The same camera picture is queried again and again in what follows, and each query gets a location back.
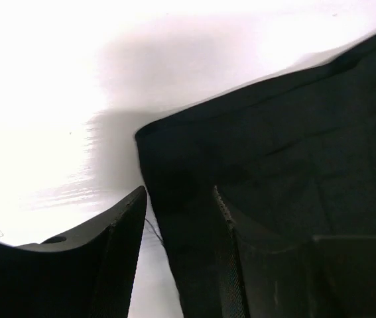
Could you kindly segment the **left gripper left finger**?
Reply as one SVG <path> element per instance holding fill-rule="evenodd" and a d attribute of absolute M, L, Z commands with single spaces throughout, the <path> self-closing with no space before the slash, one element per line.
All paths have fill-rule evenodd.
<path fill-rule="evenodd" d="M 126 317 L 146 208 L 140 186 L 40 244 L 0 243 L 0 317 Z"/>

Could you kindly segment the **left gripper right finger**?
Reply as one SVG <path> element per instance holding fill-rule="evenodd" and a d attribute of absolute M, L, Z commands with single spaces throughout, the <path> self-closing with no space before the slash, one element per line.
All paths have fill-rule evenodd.
<path fill-rule="evenodd" d="M 289 242 L 213 197 L 224 317 L 376 317 L 376 235 Z"/>

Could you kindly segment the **black skirt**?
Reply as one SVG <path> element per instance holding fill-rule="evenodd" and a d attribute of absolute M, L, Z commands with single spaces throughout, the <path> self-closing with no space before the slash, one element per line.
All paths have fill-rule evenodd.
<path fill-rule="evenodd" d="M 376 235 L 376 34 L 135 135 L 185 317 L 224 317 L 213 190 L 289 242 Z"/>

